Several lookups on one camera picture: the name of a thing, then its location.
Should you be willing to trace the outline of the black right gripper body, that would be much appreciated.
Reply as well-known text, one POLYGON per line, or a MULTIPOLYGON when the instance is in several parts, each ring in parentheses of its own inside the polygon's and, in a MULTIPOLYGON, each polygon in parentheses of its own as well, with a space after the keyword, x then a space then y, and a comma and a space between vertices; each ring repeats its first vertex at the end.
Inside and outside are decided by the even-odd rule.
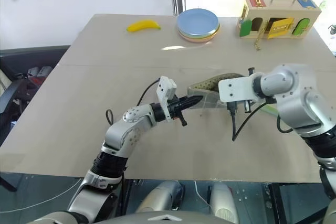
POLYGON ((238 101, 239 105, 241 105, 241 104, 243 105, 245 113, 251 113, 252 112, 251 108, 255 103, 256 102, 253 101, 253 100, 238 101))

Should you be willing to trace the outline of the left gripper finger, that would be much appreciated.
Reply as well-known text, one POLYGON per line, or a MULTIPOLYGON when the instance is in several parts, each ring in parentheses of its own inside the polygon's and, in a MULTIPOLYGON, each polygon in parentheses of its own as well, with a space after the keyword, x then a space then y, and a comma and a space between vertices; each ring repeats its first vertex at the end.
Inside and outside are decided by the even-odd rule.
POLYGON ((202 95, 192 95, 188 97, 187 95, 179 99, 180 104, 198 104, 203 99, 202 95))
POLYGON ((185 110, 199 103, 199 100, 184 100, 180 103, 180 109, 185 110))

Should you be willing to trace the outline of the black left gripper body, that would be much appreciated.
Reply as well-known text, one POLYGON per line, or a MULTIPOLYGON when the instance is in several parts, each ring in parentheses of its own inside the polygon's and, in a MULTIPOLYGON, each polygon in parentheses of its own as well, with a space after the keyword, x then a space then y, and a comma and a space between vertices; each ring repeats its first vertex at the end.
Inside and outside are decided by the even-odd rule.
POLYGON ((174 120, 179 119, 182 126, 187 126, 187 122, 182 114, 182 111, 186 109, 186 99, 187 97, 174 97, 173 99, 168 100, 170 117, 174 120))

